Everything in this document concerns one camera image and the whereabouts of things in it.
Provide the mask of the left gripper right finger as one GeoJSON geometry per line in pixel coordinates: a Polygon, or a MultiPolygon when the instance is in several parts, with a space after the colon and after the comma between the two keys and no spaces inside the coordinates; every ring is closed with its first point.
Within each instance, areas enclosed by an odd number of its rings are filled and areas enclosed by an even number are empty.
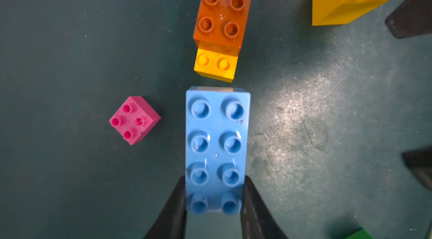
{"type": "Polygon", "coordinates": [[[288,239],[248,176],[243,190],[241,226],[243,239],[288,239]]]}

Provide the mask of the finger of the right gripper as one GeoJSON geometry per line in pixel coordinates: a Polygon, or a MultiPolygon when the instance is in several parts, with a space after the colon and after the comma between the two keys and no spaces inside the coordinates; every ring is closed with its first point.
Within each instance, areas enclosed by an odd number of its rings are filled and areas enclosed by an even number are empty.
{"type": "Polygon", "coordinates": [[[426,188],[432,189],[432,147],[425,146],[402,153],[405,166],[426,188]]]}
{"type": "Polygon", "coordinates": [[[432,0],[405,0],[385,20],[397,39],[432,33],[432,0]]]}

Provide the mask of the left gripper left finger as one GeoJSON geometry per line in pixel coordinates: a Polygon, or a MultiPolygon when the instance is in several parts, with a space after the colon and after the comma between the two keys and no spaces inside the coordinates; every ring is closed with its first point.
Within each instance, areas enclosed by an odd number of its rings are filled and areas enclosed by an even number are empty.
{"type": "Polygon", "coordinates": [[[186,232],[186,187],[181,176],[144,239],[184,239],[186,232]]]}

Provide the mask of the blue 2x4 lego brick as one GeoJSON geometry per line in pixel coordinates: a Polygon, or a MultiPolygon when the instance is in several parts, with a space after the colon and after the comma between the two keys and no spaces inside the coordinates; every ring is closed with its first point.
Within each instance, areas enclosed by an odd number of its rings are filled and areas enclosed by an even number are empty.
{"type": "Polygon", "coordinates": [[[188,212],[241,211],[250,103],[251,94],[239,88],[192,86],[186,92],[188,212]]]}

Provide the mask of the orange 2x2 lego brick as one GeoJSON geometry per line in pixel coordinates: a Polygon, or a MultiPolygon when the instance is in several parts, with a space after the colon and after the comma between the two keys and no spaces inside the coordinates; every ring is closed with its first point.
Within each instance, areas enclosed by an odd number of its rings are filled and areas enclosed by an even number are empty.
{"type": "Polygon", "coordinates": [[[193,39],[200,49],[237,57],[252,0],[201,0],[193,39]]]}

